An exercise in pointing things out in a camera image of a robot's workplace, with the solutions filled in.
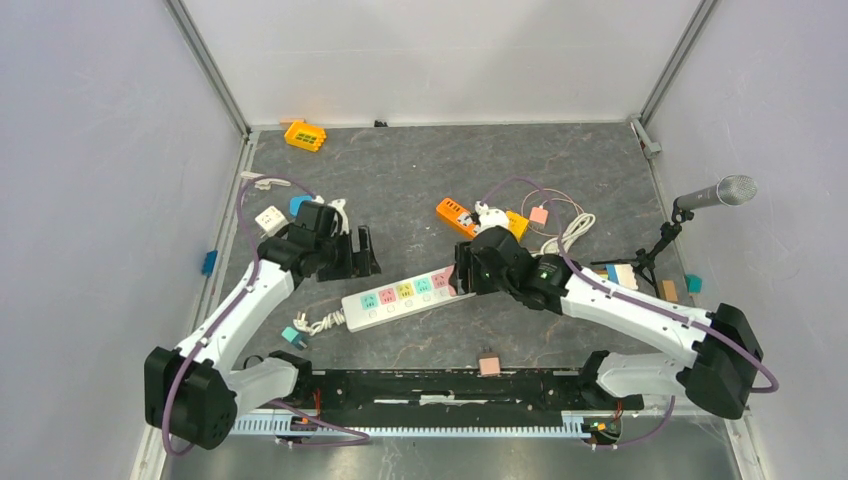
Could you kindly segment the white multicolour power strip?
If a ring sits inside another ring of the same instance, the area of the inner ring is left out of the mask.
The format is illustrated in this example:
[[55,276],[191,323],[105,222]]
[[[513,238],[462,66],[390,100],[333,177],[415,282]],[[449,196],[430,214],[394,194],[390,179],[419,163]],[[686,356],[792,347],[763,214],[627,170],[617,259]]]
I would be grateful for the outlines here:
[[356,333],[472,297],[450,297],[436,289],[431,277],[442,269],[344,297],[341,306],[347,329]]

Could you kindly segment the yellow cube socket adapter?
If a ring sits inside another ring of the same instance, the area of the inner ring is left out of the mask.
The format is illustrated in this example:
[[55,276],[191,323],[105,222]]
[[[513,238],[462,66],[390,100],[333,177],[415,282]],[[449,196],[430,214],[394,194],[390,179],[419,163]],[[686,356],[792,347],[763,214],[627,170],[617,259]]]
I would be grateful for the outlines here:
[[513,211],[507,211],[506,216],[508,218],[508,230],[518,242],[521,242],[528,230],[529,220]]

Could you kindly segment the pink cube socket adapter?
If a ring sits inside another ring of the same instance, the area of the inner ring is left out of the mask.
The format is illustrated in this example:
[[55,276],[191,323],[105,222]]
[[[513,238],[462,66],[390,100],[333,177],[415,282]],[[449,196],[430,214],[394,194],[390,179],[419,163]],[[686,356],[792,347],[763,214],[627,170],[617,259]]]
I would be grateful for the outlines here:
[[432,275],[431,280],[436,289],[443,290],[447,296],[457,296],[455,286],[451,283],[454,266],[448,266]]

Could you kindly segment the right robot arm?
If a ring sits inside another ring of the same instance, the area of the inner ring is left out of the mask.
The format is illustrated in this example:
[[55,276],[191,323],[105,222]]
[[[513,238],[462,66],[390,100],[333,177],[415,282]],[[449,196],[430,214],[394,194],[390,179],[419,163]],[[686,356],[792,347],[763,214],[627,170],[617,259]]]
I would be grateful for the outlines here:
[[504,293],[524,307],[587,320],[654,347],[652,354],[598,351],[580,371],[577,392],[591,408],[639,395],[684,396],[737,420],[753,394],[778,382],[742,310],[709,311],[622,288],[558,254],[532,255],[502,227],[454,249],[449,285],[460,296]]

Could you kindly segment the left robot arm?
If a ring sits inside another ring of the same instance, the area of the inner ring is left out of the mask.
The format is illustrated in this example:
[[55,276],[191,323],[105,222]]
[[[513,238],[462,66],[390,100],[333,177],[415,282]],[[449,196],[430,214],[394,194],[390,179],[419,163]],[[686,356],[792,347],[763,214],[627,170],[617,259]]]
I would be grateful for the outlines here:
[[220,445],[235,421],[275,400],[306,405],[314,394],[307,361],[270,355],[237,370],[239,354],[272,311],[310,277],[319,282],[380,273],[370,230],[350,227],[346,202],[306,201],[293,221],[255,243],[254,257],[233,291],[187,338],[154,348],[144,363],[148,425],[167,453],[179,438],[190,447]]

